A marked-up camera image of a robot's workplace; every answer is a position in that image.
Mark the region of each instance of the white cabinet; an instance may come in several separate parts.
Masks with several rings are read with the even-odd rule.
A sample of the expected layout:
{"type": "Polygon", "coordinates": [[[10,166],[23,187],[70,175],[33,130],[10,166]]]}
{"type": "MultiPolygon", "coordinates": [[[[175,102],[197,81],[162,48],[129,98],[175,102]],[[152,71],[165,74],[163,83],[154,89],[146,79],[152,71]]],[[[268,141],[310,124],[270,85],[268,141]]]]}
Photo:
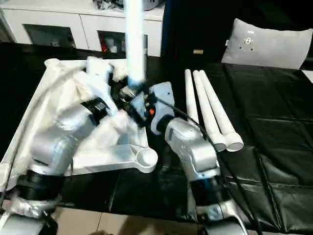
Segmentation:
{"type": "Polygon", "coordinates": [[[62,40],[71,43],[72,37],[76,48],[88,49],[78,14],[12,9],[4,9],[3,13],[17,43],[45,45],[48,40],[52,44],[64,43],[62,40]]]}
{"type": "MultiPolygon", "coordinates": [[[[81,19],[90,50],[102,50],[101,34],[126,31],[125,18],[81,15],[81,19]]],[[[160,56],[162,22],[144,20],[144,34],[147,35],[148,55],[160,56]]]]}
{"type": "MultiPolygon", "coordinates": [[[[17,43],[125,50],[123,10],[97,10],[91,0],[7,0],[0,7],[17,43]]],[[[144,12],[148,55],[160,56],[164,7],[144,12]]]]}

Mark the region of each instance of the orange light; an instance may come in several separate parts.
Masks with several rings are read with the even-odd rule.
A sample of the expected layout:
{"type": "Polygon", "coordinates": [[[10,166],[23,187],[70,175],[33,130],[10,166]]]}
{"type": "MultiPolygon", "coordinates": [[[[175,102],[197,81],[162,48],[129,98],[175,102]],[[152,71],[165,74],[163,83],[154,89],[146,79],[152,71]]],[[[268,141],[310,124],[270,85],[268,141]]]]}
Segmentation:
{"type": "Polygon", "coordinates": [[[154,111],[154,109],[150,109],[150,110],[149,110],[149,114],[150,114],[150,115],[153,115],[153,114],[155,114],[155,111],[154,111]]]}

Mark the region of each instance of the white pillow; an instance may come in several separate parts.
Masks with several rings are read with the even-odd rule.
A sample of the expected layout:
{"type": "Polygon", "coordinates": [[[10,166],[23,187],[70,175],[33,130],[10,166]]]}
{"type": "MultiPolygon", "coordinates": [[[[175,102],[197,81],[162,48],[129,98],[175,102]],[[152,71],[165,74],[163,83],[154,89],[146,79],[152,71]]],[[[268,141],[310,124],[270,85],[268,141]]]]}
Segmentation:
{"type": "Polygon", "coordinates": [[[299,69],[309,52],[312,29],[263,29],[235,19],[223,63],[299,69]]]}

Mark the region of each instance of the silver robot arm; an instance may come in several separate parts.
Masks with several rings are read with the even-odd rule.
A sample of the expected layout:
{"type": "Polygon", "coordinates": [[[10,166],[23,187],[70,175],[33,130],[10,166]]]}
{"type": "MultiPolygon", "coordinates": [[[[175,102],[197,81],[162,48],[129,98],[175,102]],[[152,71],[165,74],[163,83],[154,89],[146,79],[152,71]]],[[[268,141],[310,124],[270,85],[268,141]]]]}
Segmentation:
{"type": "Polygon", "coordinates": [[[181,118],[165,116],[160,130],[178,155],[196,203],[199,218],[206,225],[203,234],[247,235],[236,205],[223,187],[217,156],[200,131],[181,118]]]}
{"type": "Polygon", "coordinates": [[[18,178],[18,193],[0,220],[0,235],[56,234],[57,224],[49,215],[61,200],[64,173],[78,145],[106,115],[106,104],[96,98],[63,111],[36,135],[31,146],[32,163],[26,175],[18,178]]]}

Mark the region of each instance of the black table cover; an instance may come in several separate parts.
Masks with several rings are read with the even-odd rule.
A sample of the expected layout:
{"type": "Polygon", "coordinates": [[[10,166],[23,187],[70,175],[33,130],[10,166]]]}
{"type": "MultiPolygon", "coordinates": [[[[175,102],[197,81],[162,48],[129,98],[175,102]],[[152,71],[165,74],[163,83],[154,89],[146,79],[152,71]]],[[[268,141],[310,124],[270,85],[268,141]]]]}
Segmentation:
{"type": "MultiPolygon", "coordinates": [[[[0,155],[45,71],[44,61],[125,58],[120,54],[17,44],[0,45],[2,112],[0,155]]],[[[223,152],[267,231],[313,233],[313,85],[301,71],[192,63],[149,57],[147,80],[170,81],[176,106],[185,110],[184,69],[204,69],[245,147],[223,152]]],[[[67,179],[62,205],[77,209],[133,214],[176,221],[187,215],[187,183],[178,157],[162,137],[148,132],[158,153],[156,169],[100,172],[67,179]]],[[[231,190],[246,207],[233,179],[231,190]]]]}

